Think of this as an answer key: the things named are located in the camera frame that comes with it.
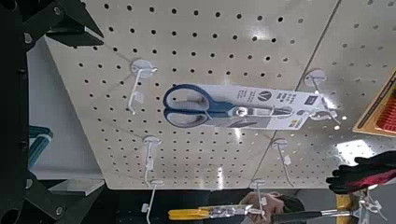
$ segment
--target glove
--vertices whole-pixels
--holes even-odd
[[[355,158],[356,166],[340,165],[326,182],[336,194],[348,194],[372,185],[385,184],[396,177],[395,151],[389,151],[369,159]]]
[[[357,157],[355,158],[355,162],[358,164],[377,164],[396,168],[396,151],[386,151],[368,159]]]

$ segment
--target scissors handle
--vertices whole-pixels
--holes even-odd
[[[200,126],[201,124],[206,123],[210,117],[205,112],[199,111],[183,111],[183,110],[174,110],[166,108],[163,111],[163,115],[165,119],[175,127],[178,128],[193,128],[196,126]],[[175,117],[186,116],[187,119],[192,119],[192,121],[177,121]]]
[[[201,95],[201,100],[172,101],[171,93],[180,90],[194,91]],[[191,84],[181,84],[171,88],[163,97],[165,119],[178,128],[192,128],[206,123],[212,118],[228,118],[234,105],[228,102],[217,102],[203,89]]]
[[[202,220],[209,218],[209,211],[201,209],[180,209],[168,212],[170,220]]]

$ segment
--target scissors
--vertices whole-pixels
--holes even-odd
[[[199,101],[172,100],[170,94],[180,90],[195,91],[201,95],[201,99]],[[163,105],[166,120],[178,128],[196,127],[213,118],[287,117],[292,114],[292,111],[288,109],[246,107],[215,101],[206,91],[191,84],[177,85],[167,91],[163,97]]]

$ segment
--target pegboard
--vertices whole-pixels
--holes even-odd
[[[353,109],[343,108],[343,104],[348,104],[341,102],[341,97],[335,98],[339,95],[338,89],[352,91],[345,80],[356,85],[356,91],[370,86],[371,89],[366,90],[373,92],[365,93],[367,104],[370,102],[371,95],[376,94],[386,75],[370,76],[379,74],[380,69],[381,74],[389,74],[392,66],[390,61],[378,60],[385,60],[385,52],[393,52],[391,48],[394,47],[387,49],[385,44],[394,39],[394,36],[389,36],[395,33],[394,28],[382,34],[385,32],[382,22],[389,26],[394,16],[388,11],[370,10],[371,13],[378,13],[370,18],[359,12],[360,7],[366,5],[342,3],[322,39],[323,31],[334,9],[337,9],[337,2],[87,1],[87,9],[103,31],[106,44],[72,49],[50,39],[47,41],[107,185],[111,189],[147,188],[143,182],[146,151],[142,138],[154,135],[163,143],[153,151],[154,171],[149,179],[163,180],[164,189],[246,188],[254,177],[267,179],[268,188],[289,188],[284,181],[282,167],[276,161],[279,157],[277,152],[266,150],[274,132],[206,127],[178,129],[163,118],[163,95],[180,83],[294,90],[315,53],[310,66],[323,68],[329,77],[320,87],[335,105],[340,105],[338,109],[342,116],[348,117],[346,121],[352,123],[352,118],[356,116],[354,119],[357,119],[359,116],[356,113],[362,113],[365,105],[360,107],[361,110],[356,105]],[[352,5],[358,14],[349,13]],[[352,27],[358,22],[358,28],[362,29],[359,36],[366,42],[356,42],[357,38],[353,36],[355,28],[349,29],[343,20],[352,22]],[[376,20],[379,20],[376,29],[373,25],[372,29],[364,30],[363,27],[370,26],[364,21]],[[377,32],[375,40],[371,35],[365,36],[366,32]],[[340,36],[343,42],[341,48],[334,43],[334,36]],[[384,54],[382,57],[378,54],[370,56],[372,60],[361,67],[361,70],[371,69],[372,73],[366,73],[367,77],[362,77],[361,70],[347,70],[357,68],[358,61],[347,62],[355,66],[341,67],[346,63],[346,50],[350,51],[350,57],[364,61],[370,51],[361,57],[361,51],[353,47],[354,44],[365,45],[365,50],[368,50],[374,48],[370,45],[374,45],[375,41],[384,44],[375,46],[376,52]],[[137,90],[145,98],[143,104],[134,103],[137,114],[133,116],[126,110],[126,105],[134,83],[130,63],[138,58],[152,62],[159,70],[154,77],[140,80]],[[388,67],[378,67],[377,63]],[[346,69],[354,76],[360,74],[360,81],[355,80],[357,77],[346,77],[346,73],[335,72],[337,67]],[[343,78],[345,85],[339,84],[340,78]],[[301,85],[299,90],[313,91]],[[276,133],[276,137],[285,137],[290,141],[285,154],[291,156],[292,165],[299,164],[291,174],[296,187],[325,187],[324,177],[330,168],[339,163],[334,159],[337,158],[334,155],[338,154],[335,147],[323,145],[320,149],[315,144],[339,144],[343,142],[341,136],[349,139],[355,135],[345,130],[344,123],[338,133],[333,131],[332,126],[328,121],[310,122],[299,132]],[[376,140],[373,141],[370,146],[378,146]],[[313,155],[312,147],[319,153]],[[310,176],[315,178],[305,181],[307,178],[302,172],[307,174],[313,171],[315,173]]]
[[[296,188],[326,188],[325,177],[339,164],[355,164],[356,156],[370,157],[394,150],[391,138],[351,130],[396,66],[396,6],[393,1],[342,1],[308,71],[320,68],[327,81],[319,88],[342,124],[309,120],[299,132],[277,132],[289,146],[290,177]],[[298,91],[314,91],[300,83]],[[256,178],[269,188],[289,188],[276,150],[269,150]]]

